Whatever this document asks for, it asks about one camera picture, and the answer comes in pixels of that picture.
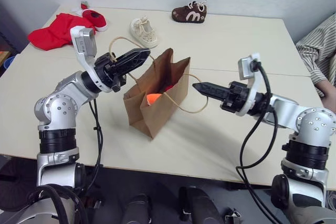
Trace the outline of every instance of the table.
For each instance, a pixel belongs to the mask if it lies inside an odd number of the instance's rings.
[[[102,47],[102,40],[106,40],[103,33],[97,34],[98,48]],[[184,56],[175,51],[174,57],[179,59]],[[197,55],[192,56],[192,66],[194,60],[197,61]],[[145,65],[135,70],[133,75],[140,76],[150,63],[148,60]],[[36,158],[39,152],[38,121],[34,116],[36,101],[51,93],[58,81],[81,69],[71,46],[48,52],[28,46],[15,58],[0,78],[0,153]],[[190,73],[203,81],[223,86],[227,86],[233,80],[239,80],[237,71],[193,67]],[[273,93],[292,98],[303,106],[321,105],[309,77],[271,73],[268,77]],[[191,84],[192,81],[182,106],[196,110],[203,105],[205,97],[195,91]],[[240,145],[255,123],[252,117],[241,118],[223,111],[219,108],[219,102],[211,99],[208,107],[199,114],[187,114],[177,110],[151,141],[128,125],[122,97],[133,85],[133,80],[129,78],[122,91],[101,93],[97,99],[104,133],[102,163],[105,167],[239,181],[234,167],[238,164]],[[92,130],[93,127],[93,116],[86,104],[79,111],[76,128],[77,145],[80,148],[79,162],[86,165],[93,165],[97,158],[97,136]],[[279,130],[268,158],[257,167],[248,170],[247,175],[251,183],[270,185],[272,178],[282,173],[280,161],[286,153],[281,150],[281,146],[287,142],[290,133],[290,130]],[[246,148],[246,164],[263,154],[271,134],[271,126],[260,126]],[[336,148],[332,146],[329,153],[328,188],[335,189],[336,169],[332,164],[336,159]]]
[[[56,14],[70,10],[61,6],[45,26],[49,26]],[[203,24],[189,24],[173,21],[169,12],[113,8],[95,10],[104,15],[110,25],[107,31],[96,34],[97,56],[106,53],[110,41],[117,36],[132,38],[129,23],[147,15],[161,41],[152,49],[155,56],[172,47],[176,60],[193,57],[192,68],[237,71],[240,58],[259,52],[267,73],[310,76],[282,19],[208,14]],[[117,42],[113,51],[120,55],[132,47],[127,41]],[[53,49],[46,54],[28,45],[24,53],[48,58],[75,56],[71,47]]]

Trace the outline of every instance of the red cloth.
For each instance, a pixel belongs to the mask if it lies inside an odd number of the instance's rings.
[[[74,26],[85,26],[95,31],[94,25],[86,18],[60,13],[49,27],[32,31],[28,40],[43,50],[50,50],[71,43],[70,29]]]

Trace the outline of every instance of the bag handle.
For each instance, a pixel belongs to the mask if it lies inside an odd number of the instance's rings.
[[[183,74],[185,74],[186,76],[194,77],[194,78],[196,78],[199,82],[202,82],[197,76],[195,76],[195,75],[193,75],[193,74],[190,74],[190,73],[183,73]],[[183,111],[185,111],[185,112],[187,112],[187,113],[190,113],[190,114],[200,113],[202,110],[205,109],[205,107],[207,107],[207,105],[208,105],[208,101],[209,101],[209,97],[206,97],[206,103],[205,103],[205,105],[204,105],[201,109],[196,110],[196,111],[189,111],[189,110],[186,110],[186,109],[182,108],[181,106],[179,106],[178,103],[175,102],[174,99],[171,98],[170,95],[167,94],[167,92],[164,92],[163,94],[164,94],[166,97],[168,97],[169,100],[171,100],[171,101],[172,101],[172,102],[173,102],[173,103],[174,103],[180,110],[183,110]]]
[[[115,56],[114,56],[113,53],[112,53],[112,45],[113,45],[113,43],[116,42],[118,39],[125,39],[125,40],[129,41],[130,43],[132,43],[132,44],[134,44],[134,45],[136,45],[136,46],[138,46],[138,47],[140,47],[140,48],[143,48],[143,46],[141,46],[140,44],[138,44],[138,43],[136,43],[136,42],[134,42],[134,41],[132,41],[132,40],[130,40],[130,39],[127,39],[127,38],[122,37],[122,36],[118,36],[118,37],[114,38],[114,39],[110,42],[110,45],[109,45],[109,54],[110,54],[110,57],[111,57],[112,61],[114,61],[114,62],[116,62],[117,59],[115,58]],[[155,61],[154,61],[155,59],[154,59],[153,56],[151,56],[151,55],[149,55],[149,57],[152,58],[152,60],[153,60],[153,64],[154,64],[154,69],[155,69]],[[129,75],[129,76],[136,82],[136,84],[138,84],[138,80],[137,80],[131,73],[128,73],[128,75]]]

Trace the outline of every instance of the brown baby shoe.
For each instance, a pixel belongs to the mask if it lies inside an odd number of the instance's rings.
[[[206,16],[205,2],[192,1],[186,6],[173,9],[173,20],[181,23],[203,23]]]

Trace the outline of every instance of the orange ball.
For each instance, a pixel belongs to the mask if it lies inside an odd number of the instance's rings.
[[[148,94],[147,95],[147,103],[148,105],[152,105],[157,98],[159,98],[162,94]]]

